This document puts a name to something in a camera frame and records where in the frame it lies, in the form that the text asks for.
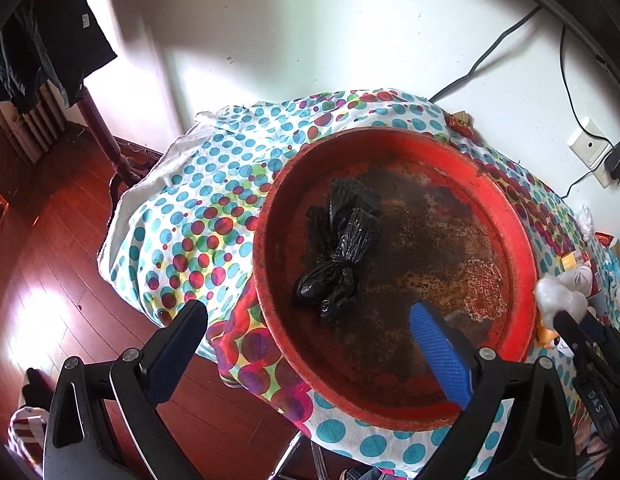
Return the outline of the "white sock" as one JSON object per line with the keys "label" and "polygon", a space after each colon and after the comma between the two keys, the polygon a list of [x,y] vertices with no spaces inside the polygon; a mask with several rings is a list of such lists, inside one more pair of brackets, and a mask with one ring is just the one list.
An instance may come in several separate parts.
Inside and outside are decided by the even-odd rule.
{"label": "white sock", "polygon": [[587,264],[578,264],[568,271],[557,276],[565,287],[573,292],[580,292],[583,296],[592,295],[593,288],[593,272]]}

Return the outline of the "small red candy wrapper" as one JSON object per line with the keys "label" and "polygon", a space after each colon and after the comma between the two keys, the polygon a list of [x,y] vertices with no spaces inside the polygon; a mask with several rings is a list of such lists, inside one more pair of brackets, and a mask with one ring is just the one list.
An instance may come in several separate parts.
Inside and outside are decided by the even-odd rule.
{"label": "small red candy wrapper", "polygon": [[447,121],[447,126],[456,133],[466,136],[468,139],[474,138],[473,118],[465,110],[453,114],[445,114],[445,120]]}

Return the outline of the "colourful polka dot bedsheet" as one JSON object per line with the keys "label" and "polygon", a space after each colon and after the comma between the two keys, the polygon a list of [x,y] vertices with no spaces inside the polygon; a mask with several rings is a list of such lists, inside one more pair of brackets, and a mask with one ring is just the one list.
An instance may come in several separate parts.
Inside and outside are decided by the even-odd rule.
{"label": "colourful polka dot bedsheet", "polygon": [[508,196],[530,240],[537,269],[556,274],[574,249],[601,273],[601,318],[620,330],[620,265],[581,235],[570,208],[527,169],[473,139],[436,104],[393,89],[313,94],[203,113],[148,176],[116,206],[98,270],[153,323],[169,324],[186,301],[208,310],[200,359],[221,381],[267,402],[327,450],[387,474],[417,474],[444,429],[398,431],[368,425],[313,390],[267,330],[250,292],[255,222],[274,178],[309,143],[353,127],[428,134],[488,171]]}

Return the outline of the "black power adapter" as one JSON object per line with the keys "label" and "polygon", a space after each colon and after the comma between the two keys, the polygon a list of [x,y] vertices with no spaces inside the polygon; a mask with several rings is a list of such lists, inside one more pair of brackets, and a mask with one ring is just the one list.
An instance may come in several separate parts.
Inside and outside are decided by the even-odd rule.
{"label": "black power adapter", "polygon": [[608,176],[620,185],[620,141],[606,155],[604,168]]}

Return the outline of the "white wall socket plate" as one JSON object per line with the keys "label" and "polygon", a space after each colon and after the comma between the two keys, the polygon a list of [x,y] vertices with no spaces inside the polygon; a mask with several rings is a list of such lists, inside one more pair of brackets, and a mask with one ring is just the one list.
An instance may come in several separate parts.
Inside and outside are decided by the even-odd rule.
{"label": "white wall socket plate", "polygon": [[587,170],[598,180],[602,188],[611,183],[610,176],[605,170],[604,159],[612,148],[604,139],[604,134],[595,122],[588,116],[580,118],[581,126],[575,128],[567,140],[568,148],[583,162]]}

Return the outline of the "dark hanging clothes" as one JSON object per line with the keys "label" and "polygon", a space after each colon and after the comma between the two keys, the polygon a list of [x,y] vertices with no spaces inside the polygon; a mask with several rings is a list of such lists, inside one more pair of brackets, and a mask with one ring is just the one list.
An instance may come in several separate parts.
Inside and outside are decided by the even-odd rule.
{"label": "dark hanging clothes", "polygon": [[46,81],[73,106],[84,79],[115,58],[87,0],[0,0],[0,102],[19,112]]}

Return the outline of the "red round tray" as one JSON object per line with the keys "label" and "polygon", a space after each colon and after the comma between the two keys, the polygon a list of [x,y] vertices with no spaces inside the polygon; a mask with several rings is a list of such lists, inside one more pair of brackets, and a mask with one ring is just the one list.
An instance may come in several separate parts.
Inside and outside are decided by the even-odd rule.
{"label": "red round tray", "polygon": [[[380,199],[379,240],[357,269],[354,304],[334,321],[295,294],[321,256],[308,212],[351,178]],[[253,283],[284,358],[330,404],[380,428],[450,425],[449,402],[411,336],[427,301],[477,347],[525,359],[537,279],[523,223],[487,170],[451,145],[398,128],[355,128],[304,146],[281,170],[253,242]]]}

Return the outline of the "crumpled white plastic bag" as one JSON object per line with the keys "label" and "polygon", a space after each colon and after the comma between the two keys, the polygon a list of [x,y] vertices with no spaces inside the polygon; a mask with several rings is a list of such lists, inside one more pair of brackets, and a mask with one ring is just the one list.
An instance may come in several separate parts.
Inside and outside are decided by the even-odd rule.
{"label": "crumpled white plastic bag", "polygon": [[594,237],[592,211],[587,205],[582,205],[576,213],[575,220],[583,239],[588,242]]}

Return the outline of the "black plastic bag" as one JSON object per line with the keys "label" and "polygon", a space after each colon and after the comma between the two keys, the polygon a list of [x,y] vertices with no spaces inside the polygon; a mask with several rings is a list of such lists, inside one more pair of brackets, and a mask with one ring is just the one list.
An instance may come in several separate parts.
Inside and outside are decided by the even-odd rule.
{"label": "black plastic bag", "polygon": [[305,213],[314,262],[297,279],[293,296],[324,323],[357,300],[360,264],[380,238],[380,206],[380,197],[361,181],[334,178],[325,204]]}

